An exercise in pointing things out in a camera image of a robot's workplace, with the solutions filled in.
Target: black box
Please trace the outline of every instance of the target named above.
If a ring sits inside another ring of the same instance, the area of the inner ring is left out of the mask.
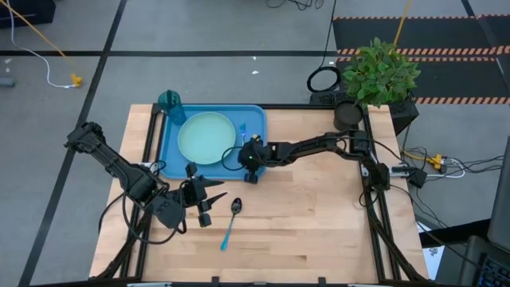
[[[56,8],[53,0],[10,0],[10,6],[33,25],[53,22]],[[14,26],[27,25],[14,15]],[[0,29],[2,28],[10,28],[10,15],[9,10],[0,4]]]

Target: spoon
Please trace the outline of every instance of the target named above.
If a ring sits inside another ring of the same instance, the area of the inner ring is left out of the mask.
[[[223,239],[222,251],[225,251],[227,245],[229,244],[229,236],[230,236],[230,230],[232,229],[233,218],[236,216],[236,214],[241,212],[241,208],[242,208],[241,199],[240,198],[234,199],[232,201],[232,205],[230,206],[230,210],[232,211],[232,219],[230,219],[229,229],[226,231],[225,239]]]

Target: black ring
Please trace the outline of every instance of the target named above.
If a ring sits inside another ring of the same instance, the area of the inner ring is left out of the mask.
[[[316,74],[318,74],[318,73],[320,73],[322,71],[332,71],[332,72],[334,72],[336,74],[336,81],[329,88],[325,88],[323,90],[316,90],[316,89],[312,88],[312,79],[313,79],[313,77],[316,76]],[[308,77],[308,80],[306,81],[306,86],[308,88],[308,91],[310,91],[310,92],[327,92],[327,91],[332,91],[335,88],[338,88],[340,86],[340,82],[341,81],[342,81],[342,77],[340,76],[340,71],[336,67],[324,66],[324,67],[319,67],[317,70],[315,70],[310,75],[310,77]]]

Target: light green plate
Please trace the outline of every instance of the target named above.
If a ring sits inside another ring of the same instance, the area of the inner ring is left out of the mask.
[[[217,112],[201,112],[192,116],[178,133],[178,149],[186,159],[197,164],[217,163],[223,152],[236,142],[232,122]]]

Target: orange striped tape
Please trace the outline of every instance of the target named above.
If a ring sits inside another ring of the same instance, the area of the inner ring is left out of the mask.
[[[419,97],[416,104],[510,104],[510,97]]]
[[[351,57],[338,57],[337,62],[350,61]],[[493,57],[410,57],[412,62],[438,62],[438,61],[496,61]]]
[[[480,14],[477,15],[477,18],[483,18],[483,17],[508,17],[510,14]]]
[[[396,49],[402,55],[501,55],[510,53],[510,45],[492,48],[405,48]],[[359,49],[339,49],[336,51],[341,55],[356,55]]]
[[[400,16],[340,16],[334,17],[333,21],[341,19],[400,19]],[[406,19],[475,19],[475,16],[410,16]]]

